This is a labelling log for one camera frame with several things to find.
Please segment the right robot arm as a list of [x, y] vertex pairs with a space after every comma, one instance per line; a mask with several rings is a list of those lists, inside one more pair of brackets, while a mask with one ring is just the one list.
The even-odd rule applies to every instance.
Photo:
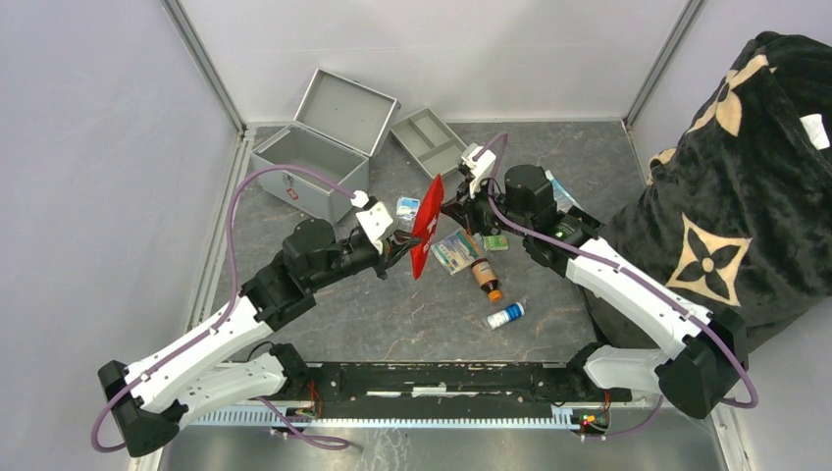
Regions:
[[581, 208], [559, 209], [551, 177], [541, 167], [510, 168], [503, 187], [472, 163], [457, 167], [463, 181], [442, 213], [470, 234], [522, 237], [539, 265], [595, 295], [652, 341], [644, 348], [592, 344], [573, 359], [569, 392], [591, 400], [604, 389], [661, 395], [702, 419], [719, 403], [753, 408], [758, 393], [748, 375], [742, 318], [710, 310], [662, 286], [599, 235], [602, 224]]

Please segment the red first aid pouch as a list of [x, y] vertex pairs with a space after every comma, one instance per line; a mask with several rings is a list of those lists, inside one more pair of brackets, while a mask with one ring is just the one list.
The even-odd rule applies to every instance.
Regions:
[[412, 235], [418, 238], [418, 243], [410, 250], [412, 276], [418, 280], [425, 268], [428, 252], [431, 249], [432, 238], [436, 233], [441, 215], [444, 185], [441, 175], [436, 175], [416, 213]]

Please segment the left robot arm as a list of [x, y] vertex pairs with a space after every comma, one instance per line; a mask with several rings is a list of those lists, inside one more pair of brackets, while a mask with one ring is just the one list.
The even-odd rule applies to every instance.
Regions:
[[292, 346], [277, 345], [220, 372], [214, 368], [311, 310], [317, 290], [367, 269], [385, 278], [387, 269], [421, 241], [410, 232], [395, 230], [375, 244], [360, 226], [338, 240], [329, 222], [302, 221], [274, 259], [245, 282], [222, 310], [140, 361], [111, 360], [99, 368], [107, 405], [96, 421], [111, 416], [123, 441], [102, 445], [97, 424], [91, 433], [93, 447], [101, 452], [123, 449], [140, 457], [165, 446], [194, 420], [227, 405], [276, 393], [289, 400], [301, 397], [308, 387], [308, 370]]

